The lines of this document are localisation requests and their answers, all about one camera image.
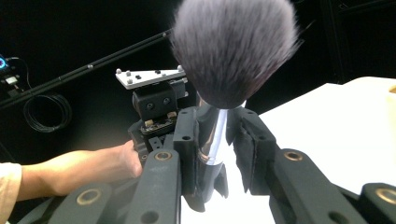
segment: coiled cable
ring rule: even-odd
[[[37,120],[35,115],[32,112],[32,105],[36,102],[37,99],[47,99],[50,102],[56,104],[62,112],[62,120],[58,125],[49,127],[42,124],[40,121]],[[24,107],[23,107],[23,115],[26,119],[26,122],[32,127],[34,130],[41,132],[41,133],[52,133],[56,130],[62,129],[69,124],[72,118],[72,108],[67,100],[60,94],[53,93],[49,95],[37,95],[31,99],[29,99]]]

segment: white sleeve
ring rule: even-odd
[[[0,224],[6,223],[20,191],[22,169],[19,164],[0,163]]]

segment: black background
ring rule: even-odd
[[[168,30],[179,2],[1,0],[0,54],[24,59],[34,87]],[[248,108],[260,114],[325,83],[340,83],[332,67],[326,33],[329,27],[324,25],[329,18],[323,17],[321,2],[294,1],[304,43],[247,101]],[[349,79],[384,74],[394,77],[396,13],[394,8],[382,10],[388,13],[344,17],[342,32],[351,46]],[[25,78],[23,67],[14,65]],[[0,161],[35,163],[70,150],[112,147],[129,140],[127,129],[139,117],[132,106],[132,92],[114,76],[117,68],[176,69],[177,61],[168,41],[163,41],[54,88],[49,92],[63,95],[73,109],[70,124],[54,133],[31,129],[22,114],[23,102],[1,110]],[[49,117],[59,116],[50,105],[40,109]],[[18,220],[39,202],[18,203],[11,220]]]

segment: black cable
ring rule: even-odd
[[[131,55],[133,53],[136,53],[141,49],[145,49],[151,45],[159,43],[160,41],[167,39],[171,33],[172,33],[172,29],[164,31],[160,34],[154,35],[148,39],[145,39],[145,40],[140,41],[136,44],[133,44],[132,46],[130,46],[126,49],[122,49],[122,50],[119,50],[113,54],[110,54],[110,55],[106,56],[105,58],[97,60],[93,63],[89,63],[87,65],[84,65],[72,72],[64,74],[60,77],[57,77],[53,80],[46,82],[46,83],[40,84],[39,86],[36,86],[29,91],[21,92],[18,96],[3,100],[0,102],[0,110],[7,108],[11,105],[15,105],[21,101],[30,99],[42,92],[49,91],[49,90],[51,90],[57,86],[60,86],[70,80],[73,80],[77,77],[84,76],[85,74],[88,74],[97,68],[103,67],[109,63],[114,63],[115,61],[125,58],[126,56]]]
[[[50,102],[55,103],[62,111],[62,120],[59,125],[56,126],[46,126],[32,114],[31,106],[35,103],[35,100],[39,98],[48,99]],[[60,94],[51,94],[51,95],[37,95],[31,99],[29,99],[24,107],[23,107],[23,115],[25,116],[26,122],[32,127],[34,130],[41,133],[52,133],[56,130],[62,129],[70,122],[72,118],[72,109],[67,100]]]
[[[29,66],[27,65],[27,62],[24,59],[18,58],[18,57],[11,57],[11,58],[6,58],[6,60],[9,61],[21,61],[23,62],[25,68],[26,68],[26,83],[29,86],[30,89],[32,89],[32,86],[30,85],[29,81]]]

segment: bolt hole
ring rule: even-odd
[[[376,195],[387,203],[396,204],[396,190],[393,189],[377,189]]]
[[[141,221],[142,223],[145,224],[151,224],[151,223],[155,223],[159,217],[160,216],[158,215],[158,213],[150,211],[143,214],[143,216],[141,217]]]
[[[285,157],[290,161],[301,161],[303,156],[297,152],[285,152]]]
[[[172,154],[169,152],[159,152],[155,154],[155,160],[157,161],[167,161],[172,158]]]
[[[346,217],[344,217],[343,215],[341,215],[340,213],[337,213],[337,212],[330,212],[329,218],[337,224],[348,224],[349,223]]]

